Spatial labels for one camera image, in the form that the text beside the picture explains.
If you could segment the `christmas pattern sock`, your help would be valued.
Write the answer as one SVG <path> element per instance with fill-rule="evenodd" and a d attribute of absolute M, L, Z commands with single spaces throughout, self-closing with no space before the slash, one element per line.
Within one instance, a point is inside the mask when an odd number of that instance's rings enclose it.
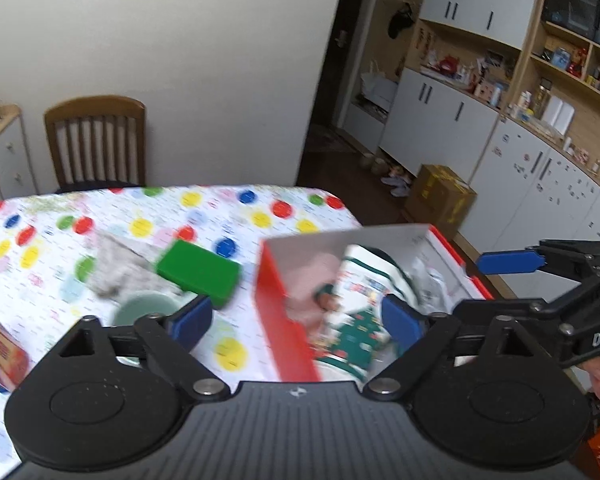
<path fill-rule="evenodd" d="M 315 303 L 324 311 L 314 366 L 322 382 L 368 381 L 376 354 L 390 341 L 381 321 L 385 296 L 394 295 L 410 307 L 419 305 L 416 287 L 386 252 L 350 245 L 336 276 L 315 289 Z"/>

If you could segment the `pink mesh bath sponge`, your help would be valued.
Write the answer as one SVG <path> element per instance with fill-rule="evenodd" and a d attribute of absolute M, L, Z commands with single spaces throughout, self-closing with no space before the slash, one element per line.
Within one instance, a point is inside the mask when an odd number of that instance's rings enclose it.
<path fill-rule="evenodd" d="M 289 274 L 286 313 L 309 337 L 317 336 L 326 316 L 339 307 L 334 294 L 339 268 L 340 260 L 336 256 L 321 252 Z"/>

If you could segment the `clear bubble wrap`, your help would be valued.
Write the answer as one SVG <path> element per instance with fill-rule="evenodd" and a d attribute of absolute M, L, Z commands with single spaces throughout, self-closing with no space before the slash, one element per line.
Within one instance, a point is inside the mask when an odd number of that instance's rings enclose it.
<path fill-rule="evenodd" d="M 452 313 L 455 304 L 449 295 L 444 277 L 436 269 L 427 266 L 422 259 L 415 258 L 408 275 L 417 299 L 415 309 L 420 314 Z"/>

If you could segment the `pale green ceramic mug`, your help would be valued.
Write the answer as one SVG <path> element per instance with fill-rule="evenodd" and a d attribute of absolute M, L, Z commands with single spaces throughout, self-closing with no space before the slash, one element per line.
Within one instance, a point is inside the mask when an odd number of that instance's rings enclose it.
<path fill-rule="evenodd" d="M 111 315 L 109 325 L 132 326 L 133 323 L 148 314 L 164 316 L 175 313 L 181 306 L 170 296 L 160 292 L 138 292 L 122 301 Z"/>

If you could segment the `red cardboard box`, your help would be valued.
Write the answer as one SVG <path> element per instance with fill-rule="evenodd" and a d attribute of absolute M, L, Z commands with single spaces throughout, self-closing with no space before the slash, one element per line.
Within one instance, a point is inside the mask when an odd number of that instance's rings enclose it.
<path fill-rule="evenodd" d="M 460 253 L 430 224 L 268 238 L 261 247 L 254 303 L 283 382 L 317 381 L 310 337 L 325 311 L 313 301 L 312 292 L 336 278 L 344 251 L 352 244 L 383 250 L 405 271 L 415 260 L 437 271 L 444 279 L 451 307 L 464 299 L 492 297 L 478 278 L 467 273 Z"/>

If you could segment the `green rectangular sponge block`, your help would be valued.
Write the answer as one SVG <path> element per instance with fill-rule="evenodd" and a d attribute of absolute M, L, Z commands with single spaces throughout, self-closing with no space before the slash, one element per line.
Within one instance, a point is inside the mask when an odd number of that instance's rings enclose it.
<path fill-rule="evenodd" d="M 215 309 L 233 297 L 240 279 L 240 264 L 185 240 L 176 240 L 155 263 L 160 278 L 183 292 L 208 296 Z"/>

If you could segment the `grey knitted cloth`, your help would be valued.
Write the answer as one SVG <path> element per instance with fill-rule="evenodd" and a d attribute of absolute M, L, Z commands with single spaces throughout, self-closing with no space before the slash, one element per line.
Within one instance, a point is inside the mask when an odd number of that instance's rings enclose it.
<path fill-rule="evenodd" d="M 95 247 L 93 271 L 86 284 L 96 296 L 122 302 L 138 292 L 160 292 L 170 297 L 183 293 L 155 270 L 164 248 L 106 231 L 96 232 Z"/>

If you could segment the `brown cardboard floor box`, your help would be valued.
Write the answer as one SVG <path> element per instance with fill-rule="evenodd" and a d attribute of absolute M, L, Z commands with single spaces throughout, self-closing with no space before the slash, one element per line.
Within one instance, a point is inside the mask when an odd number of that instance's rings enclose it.
<path fill-rule="evenodd" d="M 451 168 L 422 165 L 404 211 L 415 223 L 431 224 L 452 240 L 476 198 L 477 193 Z"/>

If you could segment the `balloon pattern tablecloth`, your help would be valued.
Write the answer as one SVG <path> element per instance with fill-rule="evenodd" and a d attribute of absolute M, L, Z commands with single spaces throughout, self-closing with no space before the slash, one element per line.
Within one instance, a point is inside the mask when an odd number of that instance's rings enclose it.
<path fill-rule="evenodd" d="M 357 226 L 342 200 L 319 188 L 110 188 L 0 200 L 0 322 L 38 362 L 85 315 L 111 321 L 132 292 L 180 298 L 149 270 L 184 240 L 240 267 L 236 292 L 196 358 L 231 386 L 270 380 L 252 299 L 262 243 Z"/>

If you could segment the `brown wooden chair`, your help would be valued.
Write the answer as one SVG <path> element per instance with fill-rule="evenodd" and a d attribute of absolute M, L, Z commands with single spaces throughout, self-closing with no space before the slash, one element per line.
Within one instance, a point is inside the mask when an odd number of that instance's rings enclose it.
<path fill-rule="evenodd" d="M 146 107 L 127 96 L 82 96 L 44 113 L 58 191 L 146 184 Z"/>

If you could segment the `white wooden side cabinet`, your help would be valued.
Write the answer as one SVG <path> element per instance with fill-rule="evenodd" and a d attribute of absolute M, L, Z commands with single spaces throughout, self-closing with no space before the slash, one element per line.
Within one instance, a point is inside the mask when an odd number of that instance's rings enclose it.
<path fill-rule="evenodd" d="M 0 200 L 38 194 L 20 107 L 0 106 Z"/>

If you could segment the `black hanging cap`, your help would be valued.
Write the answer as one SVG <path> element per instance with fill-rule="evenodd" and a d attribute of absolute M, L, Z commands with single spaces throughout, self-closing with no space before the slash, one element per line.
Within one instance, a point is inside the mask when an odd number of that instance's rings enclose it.
<path fill-rule="evenodd" d="M 389 20 L 387 28 L 388 37 L 392 40 L 395 40 L 401 35 L 401 32 L 412 28 L 414 24 L 415 19 L 411 3 L 404 2 L 403 6 L 396 10 Z"/>

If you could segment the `white wall cabinet unit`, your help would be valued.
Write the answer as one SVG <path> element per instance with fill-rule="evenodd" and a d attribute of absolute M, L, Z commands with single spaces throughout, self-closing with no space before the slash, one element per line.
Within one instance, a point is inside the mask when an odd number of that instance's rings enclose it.
<path fill-rule="evenodd" d="M 361 64 L 388 98 L 379 117 L 351 104 L 347 134 L 409 174 L 461 177 L 468 252 L 600 238 L 600 0 L 377 0 L 370 34 L 404 2 L 414 26 Z"/>

